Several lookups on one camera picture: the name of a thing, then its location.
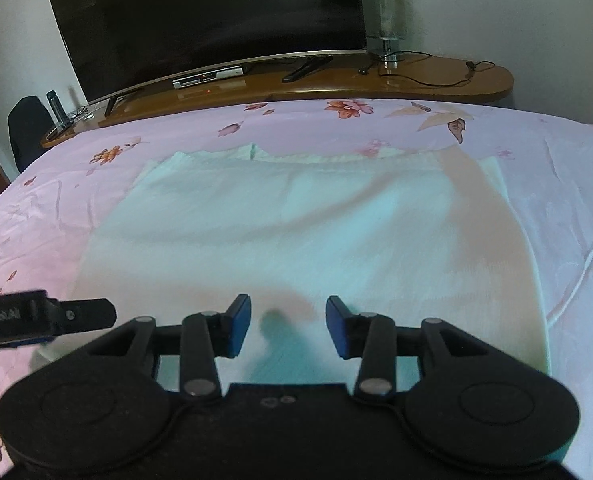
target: chair backrest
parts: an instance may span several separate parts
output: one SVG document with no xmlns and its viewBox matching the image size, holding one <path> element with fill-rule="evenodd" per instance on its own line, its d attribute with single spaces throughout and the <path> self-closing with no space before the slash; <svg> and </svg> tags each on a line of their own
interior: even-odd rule
<svg viewBox="0 0 593 480">
<path fill-rule="evenodd" d="M 23 172 L 47 151 L 40 141 L 52 128 L 52 116 L 38 97 L 24 97 L 16 103 L 8 115 L 8 129 L 14 161 L 19 171 Z"/>
</svg>

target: pink bed sheet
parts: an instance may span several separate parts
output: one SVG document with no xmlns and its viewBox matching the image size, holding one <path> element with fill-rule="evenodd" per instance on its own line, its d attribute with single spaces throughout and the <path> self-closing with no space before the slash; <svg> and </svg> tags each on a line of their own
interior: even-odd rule
<svg viewBox="0 0 593 480">
<path fill-rule="evenodd" d="M 34 162 L 0 196 L 0 294 L 67 299 L 94 229 L 150 160 L 256 143 L 272 155 L 408 151 L 460 144 L 496 156 L 535 253 L 552 371 L 582 409 L 565 464 L 593 478 L 593 126 L 503 108 L 405 100 L 240 105 L 85 132 Z M 0 351 L 0 395 L 32 348 Z"/>
</svg>

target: tv bezel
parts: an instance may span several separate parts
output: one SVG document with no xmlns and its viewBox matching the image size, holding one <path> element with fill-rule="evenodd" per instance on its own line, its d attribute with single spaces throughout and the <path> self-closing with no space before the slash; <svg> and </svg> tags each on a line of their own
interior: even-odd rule
<svg viewBox="0 0 593 480">
<path fill-rule="evenodd" d="M 52 7 L 52 12 L 54 12 L 54 7 L 52 6 L 52 0 L 50 0 L 50 7 Z M 365 17 L 363 15 L 363 0 L 359 0 L 359 10 L 361 12 L 363 28 L 365 30 Z M 65 41 L 65 38 L 63 37 L 63 33 L 61 32 L 61 27 L 59 27 L 59 25 L 58 25 L 58 21 L 56 22 L 56 26 L 59 30 L 59 35 L 61 36 L 61 40 L 63 41 L 63 44 L 65 46 L 65 51 L 67 52 L 67 57 L 70 60 L 70 64 L 72 65 L 72 69 L 74 70 L 74 74 L 76 75 L 76 78 L 78 80 L 79 76 L 78 76 L 76 69 L 74 67 L 74 63 L 72 62 L 72 56 L 70 54 L 70 49 L 67 46 L 67 42 Z M 339 56 L 339 55 L 344 55 L 344 54 L 367 54 L 368 53 L 367 41 L 368 41 L 367 36 L 364 35 L 364 45 L 365 46 L 363 48 L 286 52 L 283 54 L 271 54 L 269 56 L 257 56 L 257 57 L 247 57 L 244 59 L 235 59 L 232 61 L 225 61 L 222 63 L 216 63 L 216 64 L 212 64 L 212 65 L 206 65 L 206 66 L 202 66 L 202 67 L 192 68 L 190 70 L 184 70 L 183 72 L 177 72 L 174 74 L 158 77 L 155 79 L 150 79 L 148 81 L 145 81 L 145 82 L 142 82 L 142 83 L 139 83 L 136 85 L 122 88 L 121 90 L 117 90 L 115 92 L 104 95 L 104 96 L 94 99 L 92 101 L 88 101 L 88 104 L 94 105 L 94 104 L 100 103 L 102 101 L 106 101 L 107 99 L 119 98 L 119 97 L 122 97 L 122 96 L 125 96 L 128 94 L 131 94 L 132 92 L 135 92 L 139 89 L 145 88 L 146 86 L 150 86 L 155 83 L 160 83 L 160 82 L 168 81 L 168 80 L 172 80 L 172 79 L 178 79 L 178 78 L 193 75 L 196 73 L 210 72 L 212 70 L 220 70 L 222 68 L 228 68 L 230 66 L 244 65 L 244 64 L 262 62 L 262 61 L 272 61 L 272 60 L 278 60 L 278 59 L 291 59 L 291 58 L 310 57 L 310 56 Z"/>
</svg>

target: lamp shade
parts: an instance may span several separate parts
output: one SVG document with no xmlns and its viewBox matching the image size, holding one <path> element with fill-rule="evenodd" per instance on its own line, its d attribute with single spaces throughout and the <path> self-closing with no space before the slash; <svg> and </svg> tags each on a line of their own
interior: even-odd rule
<svg viewBox="0 0 593 480">
<path fill-rule="evenodd" d="M 404 0 L 363 0 L 366 36 L 377 40 L 403 40 Z"/>
</svg>

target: power cord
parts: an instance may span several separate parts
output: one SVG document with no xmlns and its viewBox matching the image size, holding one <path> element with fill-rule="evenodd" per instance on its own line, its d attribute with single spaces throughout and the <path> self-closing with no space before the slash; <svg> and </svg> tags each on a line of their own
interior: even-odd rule
<svg viewBox="0 0 593 480">
<path fill-rule="evenodd" d="M 395 54 L 421 54 L 422 56 L 426 56 L 423 59 L 428 59 L 430 57 L 434 57 L 432 54 L 428 54 L 427 52 L 416 52 L 414 50 L 397 50 L 396 52 L 393 52 L 392 54 L 389 54 L 389 55 L 393 56 Z M 359 74 L 368 75 L 369 70 L 375 65 L 375 63 L 381 62 L 381 61 L 386 61 L 385 57 L 386 56 L 379 56 L 379 58 L 376 60 L 373 60 L 370 63 L 370 65 L 360 68 Z M 489 66 L 486 68 L 483 68 L 481 70 L 477 70 L 477 68 L 482 64 L 487 64 Z M 428 83 L 426 81 L 419 81 L 418 79 L 415 79 L 414 77 L 411 77 L 411 76 L 408 76 L 405 74 L 381 73 L 381 72 L 377 71 L 377 75 L 379 77 L 403 77 L 403 78 L 409 79 L 410 81 L 414 81 L 415 83 L 417 83 L 419 85 L 428 86 L 430 88 L 452 88 L 453 86 L 458 86 L 460 84 L 470 82 L 470 80 L 475 76 L 476 73 L 485 72 L 486 70 L 490 70 L 490 69 L 496 67 L 496 64 L 493 63 L 492 61 L 487 61 L 487 60 L 478 61 L 476 63 L 474 61 L 466 61 L 465 66 L 467 66 L 467 68 L 468 68 L 468 73 L 465 76 L 465 78 L 463 78 L 460 81 L 457 81 L 456 83 L 450 83 L 450 84 Z"/>
</svg>

